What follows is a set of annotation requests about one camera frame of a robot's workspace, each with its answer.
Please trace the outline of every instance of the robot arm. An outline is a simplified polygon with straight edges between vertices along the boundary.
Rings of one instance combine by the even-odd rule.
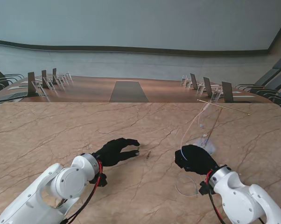
[[[175,156],[175,163],[185,171],[200,175],[211,171],[207,184],[201,183],[200,192],[206,194],[213,190],[220,194],[223,209],[233,224],[248,224],[264,214],[266,224],[281,224],[281,208],[263,188],[256,184],[244,185],[236,172],[227,166],[219,167],[204,149],[194,145],[183,146]]]
[[[259,185],[244,185],[227,166],[210,178],[209,184],[221,195],[225,213],[233,224],[247,224],[266,214],[267,224],[281,224],[281,209]]]
[[[102,173],[102,166],[113,166],[139,155],[138,150],[121,152],[128,145],[140,144],[131,139],[112,140],[93,154],[75,157],[69,168],[58,163],[50,166],[3,211],[0,224],[67,223],[65,216],[83,193],[87,182],[96,179],[99,171]],[[42,198],[44,190],[64,203],[57,208],[48,206]]]

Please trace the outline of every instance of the black glove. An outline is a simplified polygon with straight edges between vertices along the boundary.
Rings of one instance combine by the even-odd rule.
[[[116,139],[106,143],[102,149],[93,153],[92,155],[102,162],[102,166],[111,167],[116,165],[119,161],[124,161],[129,158],[138,156],[140,152],[138,150],[132,150],[130,152],[122,152],[121,150],[127,146],[139,146],[139,142],[134,139]]]
[[[185,171],[206,175],[211,169],[217,170],[219,166],[203,148],[194,145],[182,147],[183,157],[180,150],[175,151],[175,163]]]

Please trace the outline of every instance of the curved wall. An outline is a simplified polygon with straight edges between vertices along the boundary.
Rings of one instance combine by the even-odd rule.
[[[0,0],[0,41],[197,51],[268,49],[281,0]]]

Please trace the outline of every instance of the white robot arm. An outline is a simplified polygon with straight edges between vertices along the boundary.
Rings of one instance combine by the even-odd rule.
[[[281,208],[259,185],[244,185],[227,166],[210,178],[214,192],[222,197],[225,213],[233,224],[248,224],[266,214],[266,224],[281,224]]]
[[[91,154],[75,157],[69,168],[58,163],[50,166],[3,211],[0,224],[60,224],[99,166]],[[43,190],[67,201],[57,208],[48,206]]]

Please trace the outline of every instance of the marble surface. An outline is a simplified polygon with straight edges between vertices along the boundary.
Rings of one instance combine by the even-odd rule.
[[[225,106],[251,115],[211,107],[200,117],[205,129],[218,118],[210,137],[217,149],[213,158],[238,171],[244,184],[265,188],[281,207],[281,109],[275,104]],[[174,163],[174,152],[201,107],[200,103],[4,103],[0,213],[51,164],[68,166],[76,155],[124,137],[140,142],[140,156],[104,168],[108,185],[98,188],[75,223],[219,223],[208,196],[185,197],[175,189],[181,174],[191,176],[197,185],[204,178]],[[205,131],[195,122],[183,144]],[[89,185],[71,214],[91,189]],[[46,194],[44,199],[57,203]],[[220,196],[215,195],[214,201],[223,212]]]

